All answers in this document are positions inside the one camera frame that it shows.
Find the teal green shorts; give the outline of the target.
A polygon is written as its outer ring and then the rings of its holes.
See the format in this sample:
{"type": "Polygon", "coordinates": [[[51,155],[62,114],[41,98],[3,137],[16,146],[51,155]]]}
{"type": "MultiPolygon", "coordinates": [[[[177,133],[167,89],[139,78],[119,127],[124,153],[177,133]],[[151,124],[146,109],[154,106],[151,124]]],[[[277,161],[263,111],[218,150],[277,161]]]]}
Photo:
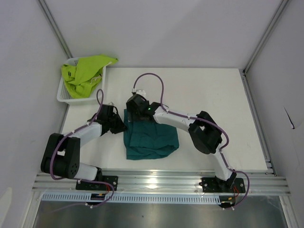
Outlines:
{"type": "Polygon", "coordinates": [[[130,122],[124,109],[123,142],[128,160],[155,160],[168,157],[179,149],[178,132],[175,127],[147,121],[130,122]]]}

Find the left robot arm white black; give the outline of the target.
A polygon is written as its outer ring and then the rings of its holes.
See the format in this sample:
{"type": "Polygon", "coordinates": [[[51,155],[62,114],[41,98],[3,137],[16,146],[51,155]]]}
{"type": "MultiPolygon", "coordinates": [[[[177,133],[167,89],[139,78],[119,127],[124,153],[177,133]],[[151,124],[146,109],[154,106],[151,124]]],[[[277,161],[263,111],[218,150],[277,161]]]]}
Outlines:
{"type": "Polygon", "coordinates": [[[80,162],[81,147],[107,132],[118,134],[127,130],[113,104],[102,105],[83,126],[67,134],[50,135],[40,169],[54,179],[86,180],[93,190],[103,185],[102,169],[80,162]]]}

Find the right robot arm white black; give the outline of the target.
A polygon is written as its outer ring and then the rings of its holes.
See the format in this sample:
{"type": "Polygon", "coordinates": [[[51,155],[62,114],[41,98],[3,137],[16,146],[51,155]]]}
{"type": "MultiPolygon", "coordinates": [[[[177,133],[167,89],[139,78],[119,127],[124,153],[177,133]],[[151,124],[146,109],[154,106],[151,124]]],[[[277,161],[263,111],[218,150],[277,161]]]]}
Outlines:
{"type": "Polygon", "coordinates": [[[126,109],[131,122],[150,121],[188,132],[194,147],[199,152],[211,156],[217,187],[224,192],[233,188],[237,175],[229,168],[221,151],[224,131],[207,112],[202,111],[196,116],[178,113],[161,103],[149,103],[140,94],[133,94],[127,100],[126,109]]]}

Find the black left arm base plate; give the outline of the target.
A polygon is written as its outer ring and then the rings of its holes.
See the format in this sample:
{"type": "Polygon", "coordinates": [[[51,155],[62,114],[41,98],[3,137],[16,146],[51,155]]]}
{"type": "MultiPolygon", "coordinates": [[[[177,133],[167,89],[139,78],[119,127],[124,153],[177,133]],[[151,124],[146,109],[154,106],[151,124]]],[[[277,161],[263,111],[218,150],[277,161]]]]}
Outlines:
{"type": "Polygon", "coordinates": [[[112,188],[108,185],[112,185],[114,190],[117,190],[118,176],[107,175],[103,176],[101,180],[95,180],[94,182],[80,181],[76,183],[76,190],[86,191],[111,191],[112,188]]]}

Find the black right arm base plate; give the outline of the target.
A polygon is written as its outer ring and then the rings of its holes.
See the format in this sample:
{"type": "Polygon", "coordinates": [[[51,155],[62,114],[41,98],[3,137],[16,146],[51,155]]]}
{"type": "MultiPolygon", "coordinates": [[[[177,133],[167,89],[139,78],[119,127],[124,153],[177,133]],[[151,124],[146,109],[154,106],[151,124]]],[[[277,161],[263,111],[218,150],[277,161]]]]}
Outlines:
{"type": "Polygon", "coordinates": [[[242,178],[224,181],[217,177],[203,177],[199,185],[204,193],[245,193],[246,188],[242,178]]]}

